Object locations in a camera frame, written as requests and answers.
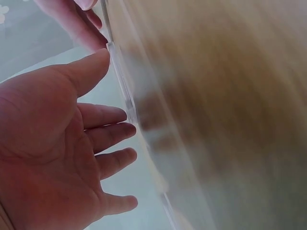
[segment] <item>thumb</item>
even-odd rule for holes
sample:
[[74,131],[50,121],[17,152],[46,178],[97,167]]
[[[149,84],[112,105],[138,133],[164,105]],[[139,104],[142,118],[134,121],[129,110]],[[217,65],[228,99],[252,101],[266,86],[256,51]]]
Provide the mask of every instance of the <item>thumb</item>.
[[95,4],[98,2],[98,0],[74,0],[74,1],[84,11],[88,11],[89,9],[94,7]]
[[67,64],[69,74],[65,76],[73,84],[78,97],[81,97],[93,89],[106,75],[109,64],[110,55],[104,48],[95,54]]

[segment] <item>skin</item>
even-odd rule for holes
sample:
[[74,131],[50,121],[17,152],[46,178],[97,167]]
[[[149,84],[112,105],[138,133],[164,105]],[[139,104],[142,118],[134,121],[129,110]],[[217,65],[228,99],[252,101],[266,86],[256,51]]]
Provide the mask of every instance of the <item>skin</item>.
[[106,49],[0,84],[0,202],[16,230],[82,230],[137,206],[100,180],[134,162],[133,149],[97,155],[133,136],[119,108],[77,103],[105,76]]
[[95,52],[106,47],[107,39],[99,32],[101,20],[92,7],[98,0],[35,0],[47,15],[54,18],[71,38]]

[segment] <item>palm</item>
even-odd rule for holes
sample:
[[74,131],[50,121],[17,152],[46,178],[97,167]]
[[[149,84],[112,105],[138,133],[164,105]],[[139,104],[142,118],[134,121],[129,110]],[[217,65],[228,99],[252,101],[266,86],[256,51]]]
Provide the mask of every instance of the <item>palm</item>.
[[[88,57],[87,61],[94,65],[96,60]],[[132,163],[135,152],[95,155],[133,136],[135,128],[118,124],[126,119],[120,109],[76,102],[107,70],[107,65],[96,68],[97,76],[87,79],[81,71],[82,82],[67,78],[77,74],[77,66],[37,70],[0,87],[0,122],[5,124],[0,131],[0,179],[2,172],[9,173],[3,187],[17,191],[15,196],[0,191],[0,200],[10,204],[7,211],[14,222],[24,218],[14,210],[16,196],[25,196],[22,205],[20,201],[15,205],[37,213],[25,218],[29,229],[82,229],[104,215],[136,205],[134,197],[105,194],[100,186],[100,180]],[[86,75],[90,71],[92,66],[83,70]]]

